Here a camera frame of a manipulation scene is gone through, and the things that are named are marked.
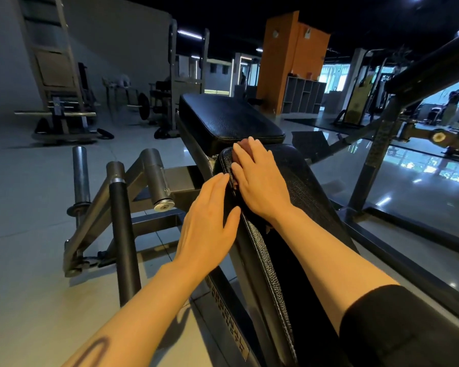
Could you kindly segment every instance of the white tile floor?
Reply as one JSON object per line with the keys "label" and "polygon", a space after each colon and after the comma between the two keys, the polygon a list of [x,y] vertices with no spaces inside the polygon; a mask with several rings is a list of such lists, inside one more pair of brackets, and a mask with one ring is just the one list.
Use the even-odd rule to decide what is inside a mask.
{"label": "white tile floor", "polygon": [[[139,126],[137,116],[122,112],[100,117],[102,127],[116,138],[86,146],[92,196],[105,177],[107,162],[119,160],[127,168],[145,148],[159,149],[165,167],[194,164],[180,139],[155,140],[156,129]],[[73,279],[63,276],[63,244],[75,228],[74,220],[66,215],[74,201],[71,147],[35,146],[30,138],[34,127],[34,119],[0,116],[0,367],[61,365],[119,308],[114,268],[91,270]],[[290,131],[311,129],[287,121],[281,127],[287,132],[287,143],[292,141]],[[331,141],[335,135],[328,136]],[[334,197],[346,201],[367,151],[367,141],[361,142],[314,165],[313,171],[320,182],[335,182]],[[417,160],[411,161],[412,168],[410,161],[402,167],[404,159],[384,164],[371,201],[389,193],[388,207],[459,235],[459,182],[418,169]],[[422,181],[412,185],[419,178]],[[136,246],[142,250],[177,237],[177,229],[161,231],[139,237]],[[86,254],[105,249],[111,238],[108,229]],[[411,242],[409,250],[415,244]],[[423,259],[428,261],[428,255],[424,253]],[[139,256],[142,283],[170,259],[164,255],[143,262]],[[442,265],[454,264],[445,261]],[[228,258],[222,269],[237,289]],[[459,283],[459,270],[446,269],[445,273],[452,276],[445,274],[444,280]],[[200,286],[179,312],[152,366],[240,365],[231,336],[216,315],[207,288]]]}

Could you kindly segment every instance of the black padded cushion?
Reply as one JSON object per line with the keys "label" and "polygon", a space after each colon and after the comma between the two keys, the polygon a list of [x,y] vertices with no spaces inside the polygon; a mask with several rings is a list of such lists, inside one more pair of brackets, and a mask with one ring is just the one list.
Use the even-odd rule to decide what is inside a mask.
{"label": "black padded cushion", "polygon": [[[269,145],[266,148],[274,154],[293,205],[357,252],[300,152],[287,144]],[[228,148],[221,152],[214,173],[230,173],[231,163],[232,149]],[[236,205],[242,208],[237,240],[250,240],[258,251],[261,269],[268,278],[268,290],[272,292],[274,306],[281,314],[278,326],[283,327],[288,335],[290,349],[295,351],[299,366],[350,366],[339,338],[297,258],[275,230],[266,233],[267,223],[248,209],[238,191],[232,190],[230,195],[226,198],[230,206],[225,207],[225,213]]]}
{"label": "black padded cushion", "polygon": [[181,121],[209,157],[253,136],[263,144],[280,144],[282,130],[244,100],[212,94],[184,94],[178,105]]}

